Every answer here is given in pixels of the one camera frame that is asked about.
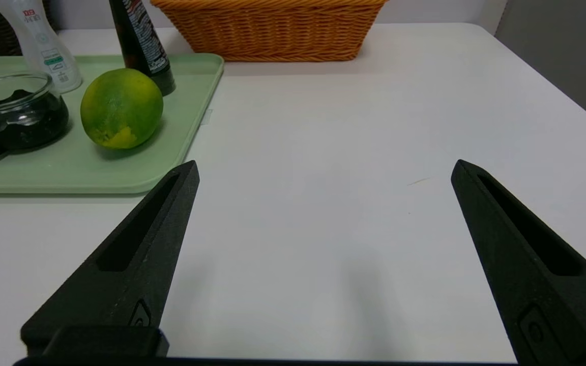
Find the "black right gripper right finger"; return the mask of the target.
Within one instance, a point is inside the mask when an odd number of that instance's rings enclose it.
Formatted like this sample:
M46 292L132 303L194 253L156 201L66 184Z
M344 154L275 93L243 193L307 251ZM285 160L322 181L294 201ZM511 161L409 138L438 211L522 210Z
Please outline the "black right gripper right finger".
M586 259L481 167L451 183L517 362L586 364Z

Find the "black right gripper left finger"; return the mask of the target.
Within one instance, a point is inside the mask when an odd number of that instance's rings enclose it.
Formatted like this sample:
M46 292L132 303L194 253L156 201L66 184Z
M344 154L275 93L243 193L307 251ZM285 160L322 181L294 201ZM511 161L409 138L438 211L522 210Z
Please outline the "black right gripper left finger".
M160 330L198 184L170 170L21 327L30 356L164 356Z

